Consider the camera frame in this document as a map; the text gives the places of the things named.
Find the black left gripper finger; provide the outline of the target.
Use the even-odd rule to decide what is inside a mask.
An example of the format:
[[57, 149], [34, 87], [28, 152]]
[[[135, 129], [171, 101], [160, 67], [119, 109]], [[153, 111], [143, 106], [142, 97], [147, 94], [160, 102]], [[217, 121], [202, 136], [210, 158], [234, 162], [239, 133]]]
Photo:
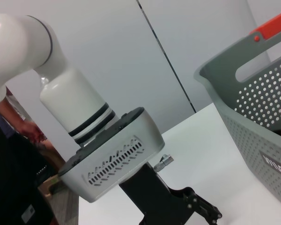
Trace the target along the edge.
[[217, 225], [217, 220], [222, 218], [222, 213], [218, 208], [200, 196], [197, 196], [192, 200], [192, 205], [194, 211], [201, 215], [209, 225]]

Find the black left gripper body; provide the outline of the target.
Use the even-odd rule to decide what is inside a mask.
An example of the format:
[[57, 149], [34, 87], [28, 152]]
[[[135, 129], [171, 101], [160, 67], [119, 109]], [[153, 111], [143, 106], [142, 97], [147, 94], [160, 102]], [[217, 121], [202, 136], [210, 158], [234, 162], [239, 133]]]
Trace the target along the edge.
[[149, 164], [119, 186], [144, 215], [139, 225], [185, 225], [195, 212], [190, 188], [168, 188]]

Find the grey perforated plastic storage basket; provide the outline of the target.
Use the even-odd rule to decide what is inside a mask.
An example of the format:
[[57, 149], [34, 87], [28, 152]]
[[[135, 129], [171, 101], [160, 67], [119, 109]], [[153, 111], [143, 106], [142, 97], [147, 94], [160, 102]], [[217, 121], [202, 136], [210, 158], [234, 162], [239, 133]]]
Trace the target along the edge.
[[236, 71], [281, 42], [254, 32], [205, 62], [194, 78], [207, 90], [244, 162], [281, 202], [281, 57], [240, 82]]

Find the metal plug on left gripper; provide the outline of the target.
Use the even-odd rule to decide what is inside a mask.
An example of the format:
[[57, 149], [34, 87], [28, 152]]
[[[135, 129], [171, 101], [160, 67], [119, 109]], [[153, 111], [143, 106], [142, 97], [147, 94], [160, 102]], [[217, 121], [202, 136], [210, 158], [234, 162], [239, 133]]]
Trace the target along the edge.
[[174, 159], [171, 155], [164, 154], [160, 161], [153, 167], [153, 169], [156, 173], [158, 173], [173, 161]]

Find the black computer tower case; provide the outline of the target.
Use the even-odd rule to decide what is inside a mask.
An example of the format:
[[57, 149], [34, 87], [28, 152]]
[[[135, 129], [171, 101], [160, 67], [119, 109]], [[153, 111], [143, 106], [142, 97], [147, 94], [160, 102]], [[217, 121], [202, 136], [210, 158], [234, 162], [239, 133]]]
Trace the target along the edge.
[[54, 213], [17, 163], [1, 128], [0, 225], [56, 225]]

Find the seated person white shirt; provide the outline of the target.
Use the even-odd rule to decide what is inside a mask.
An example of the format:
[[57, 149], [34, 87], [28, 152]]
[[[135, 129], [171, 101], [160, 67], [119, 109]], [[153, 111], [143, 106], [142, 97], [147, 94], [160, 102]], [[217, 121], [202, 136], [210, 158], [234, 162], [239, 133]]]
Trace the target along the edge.
[[0, 102], [0, 128], [15, 149], [48, 150], [39, 127], [34, 122], [22, 119], [7, 98]]

